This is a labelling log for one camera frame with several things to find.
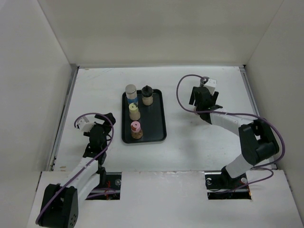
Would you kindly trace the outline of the yellow cap spice bottle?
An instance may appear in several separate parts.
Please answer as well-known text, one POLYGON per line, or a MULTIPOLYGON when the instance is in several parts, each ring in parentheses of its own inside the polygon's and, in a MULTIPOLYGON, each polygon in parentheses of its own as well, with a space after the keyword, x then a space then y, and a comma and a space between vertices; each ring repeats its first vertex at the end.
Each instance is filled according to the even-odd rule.
POLYGON ((141 118, 141 114, 136 103, 129 104, 129 117, 133 121, 138 121, 141 118))

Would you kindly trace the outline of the pink cap spice bottle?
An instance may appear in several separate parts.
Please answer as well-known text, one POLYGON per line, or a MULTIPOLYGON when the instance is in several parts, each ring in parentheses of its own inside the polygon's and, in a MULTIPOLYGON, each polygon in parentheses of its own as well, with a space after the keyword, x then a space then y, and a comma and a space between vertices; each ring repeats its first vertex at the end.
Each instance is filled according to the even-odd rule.
POLYGON ((134 139, 141 139, 143 136, 143 130, 141 124, 138 121, 133 121, 131 123, 131 136, 134 139))

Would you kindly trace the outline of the tall blue label bottle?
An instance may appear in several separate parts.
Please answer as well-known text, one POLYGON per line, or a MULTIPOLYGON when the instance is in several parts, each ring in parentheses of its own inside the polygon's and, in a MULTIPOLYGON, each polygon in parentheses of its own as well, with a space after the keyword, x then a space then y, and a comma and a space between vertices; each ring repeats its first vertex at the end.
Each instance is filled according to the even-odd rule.
POLYGON ((128 104, 135 103, 138 105, 137 89, 133 84, 129 84, 125 87, 125 94, 128 104))

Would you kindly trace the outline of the black knob cap bottle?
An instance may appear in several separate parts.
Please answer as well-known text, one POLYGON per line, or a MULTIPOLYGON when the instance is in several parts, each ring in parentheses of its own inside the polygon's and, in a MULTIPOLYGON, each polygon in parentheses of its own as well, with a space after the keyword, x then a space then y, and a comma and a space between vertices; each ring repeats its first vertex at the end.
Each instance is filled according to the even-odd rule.
POLYGON ((142 102, 146 106, 153 103, 153 89, 148 85, 142 88, 142 102))

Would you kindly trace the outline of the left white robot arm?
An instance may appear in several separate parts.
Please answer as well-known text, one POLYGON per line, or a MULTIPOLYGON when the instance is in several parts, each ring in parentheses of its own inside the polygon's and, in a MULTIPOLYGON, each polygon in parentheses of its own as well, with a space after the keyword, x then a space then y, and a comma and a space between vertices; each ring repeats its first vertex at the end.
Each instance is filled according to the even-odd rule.
POLYGON ((79 207, 91 191, 106 185, 103 163, 114 136, 116 119, 112 113, 93 113, 103 123, 90 122, 87 114, 79 116, 74 127, 88 137, 89 143, 79 164, 57 184, 45 188, 40 213, 35 223, 44 228, 73 228, 78 220, 79 207))

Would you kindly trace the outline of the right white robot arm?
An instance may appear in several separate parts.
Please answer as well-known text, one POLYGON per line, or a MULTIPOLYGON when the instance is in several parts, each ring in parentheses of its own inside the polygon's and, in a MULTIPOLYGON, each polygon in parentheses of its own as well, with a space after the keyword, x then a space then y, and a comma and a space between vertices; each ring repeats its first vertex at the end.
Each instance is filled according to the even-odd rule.
POLYGON ((220 126, 239 137, 241 154, 221 170, 220 183, 233 187, 238 178, 258 163, 279 152, 279 145, 265 120, 252 116, 251 119, 229 115, 222 106, 216 104, 219 93, 213 94, 204 87, 193 87, 190 105, 205 122, 220 126))

